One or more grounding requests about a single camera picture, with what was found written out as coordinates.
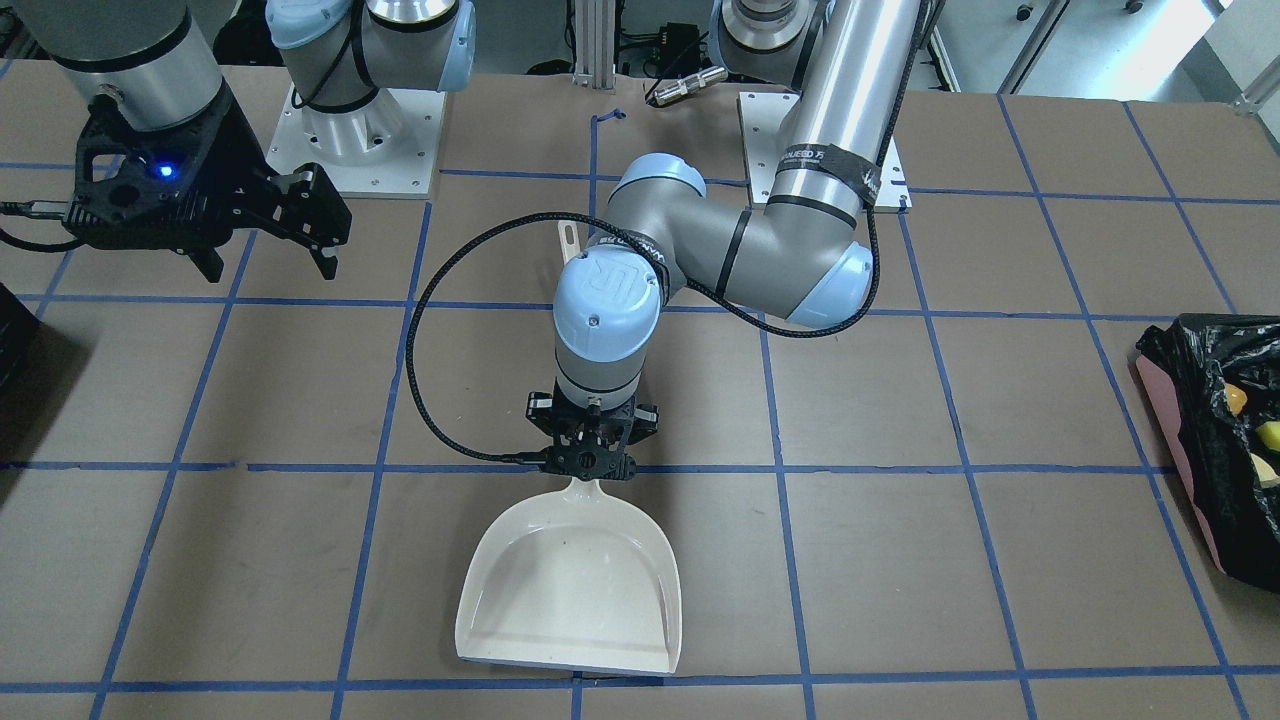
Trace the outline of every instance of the floor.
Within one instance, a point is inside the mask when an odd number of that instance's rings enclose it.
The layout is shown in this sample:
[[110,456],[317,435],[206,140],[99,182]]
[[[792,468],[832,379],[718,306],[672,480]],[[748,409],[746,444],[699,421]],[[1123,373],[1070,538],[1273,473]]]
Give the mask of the floor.
[[[285,74],[228,77],[269,138]],[[408,300],[499,220],[598,209],[640,152],[745,204],[735,90],[641,92],[476,77],[433,201],[353,201],[333,282],[264,233],[216,286],[0,249],[47,325],[0,401],[0,716],[1280,717],[1280,597],[1210,564],[1130,366],[1179,313],[1280,313],[1280,158],[1221,105],[910,94],[915,206],[881,219],[861,325],[777,340],[685,296],[659,325],[664,427],[609,489],[675,547],[678,674],[460,661],[480,534],[559,483],[430,438]],[[81,108],[0,65],[0,196],[67,195]],[[520,411],[554,373],[553,232],[512,234],[419,347],[445,429],[498,451],[541,447]]]

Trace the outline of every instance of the gray robot arm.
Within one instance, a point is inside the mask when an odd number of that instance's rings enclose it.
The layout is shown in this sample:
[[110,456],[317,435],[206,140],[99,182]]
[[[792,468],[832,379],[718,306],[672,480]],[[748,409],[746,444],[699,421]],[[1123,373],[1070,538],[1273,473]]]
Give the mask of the gray robot arm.
[[858,311],[874,268],[854,228],[877,191],[876,165],[925,9],[924,0],[717,4],[719,56],[801,88],[780,132],[768,205],[741,210],[708,200],[701,176],[678,158],[637,159],[604,220],[653,245],[669,287],[644,293],[649,263],[608,237],[567,264],[554,305],[557,384],[567,400],[604,410],[626,402],[658,313],[685,284],[812,328]]
[[335,113],[379,88],[458,91],[475,59],[471,0],[270,0],[266,22],[310,108]]

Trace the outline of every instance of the robotic arm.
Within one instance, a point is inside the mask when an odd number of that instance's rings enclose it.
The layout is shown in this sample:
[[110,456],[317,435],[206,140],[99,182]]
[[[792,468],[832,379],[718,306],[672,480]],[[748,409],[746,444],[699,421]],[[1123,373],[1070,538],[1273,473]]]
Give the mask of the robotic arm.
[[[278,174],[184,3],[19,0],[15,9],[90,104],[68,202],[5,202],[0,214],[60,219],[76,237],[36,250],[173,250],[210,282],[236,228],[262,228],[306,247],[337,273],[351,213],[314,163]],[[95,161],[116,159],[97,178]]]
[[630,242],[598,233],[561,275],[556,389],[531,395],[526,410],[554,438],[544,469],[584,479],[635,473],[626,445],[657,429],[657,409],[635,405],[645,348],[681,287],[814,334],[856,322],[878,275],[854,228],[874,204],[927,9],[924,0],[717,4],[717,60],[801,88],[780,132],[769,201],[741,210],[708,200],[701,176],[672,155],[631,164],[604,213]]

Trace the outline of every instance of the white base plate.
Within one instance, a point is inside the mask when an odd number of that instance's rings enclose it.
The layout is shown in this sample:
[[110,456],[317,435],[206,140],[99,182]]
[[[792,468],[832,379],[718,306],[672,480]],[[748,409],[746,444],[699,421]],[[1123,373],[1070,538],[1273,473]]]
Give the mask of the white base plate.
[[[769,201],[773,176],[778,167],[778,127],[791,106],[800,100],[795,92],[740,92],[739,118],[742,120],[742,146],[746,154],[746,172],[751,181],[751,202]],[[911,208],[911,192],[906,188],[906,173],[897,155],[897,142],[890,140],[888,155],[881,172],[881,192],[876,199],[877,213],[897,213]]]
[[266,152],[268,161],[279,173],[292,173],[303,163],[320,163],[343,197],[425,199],[431,190],[440,149],[445,94],[429,90],[392,90],[390,94],[404,113],[406,127],[413,131],[410,149],[388,155],[375,165],[338,165],[320,158],[307,137],[302,111],[289,104],[291,86]]

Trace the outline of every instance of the white dustpan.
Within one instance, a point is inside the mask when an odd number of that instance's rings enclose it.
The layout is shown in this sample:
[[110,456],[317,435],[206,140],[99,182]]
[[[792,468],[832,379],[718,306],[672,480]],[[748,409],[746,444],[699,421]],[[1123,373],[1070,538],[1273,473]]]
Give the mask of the white dustpan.
[[680,575],[667,536],[599,480],[503,512],[471,557],[453,642],[463,660],[671,674]]

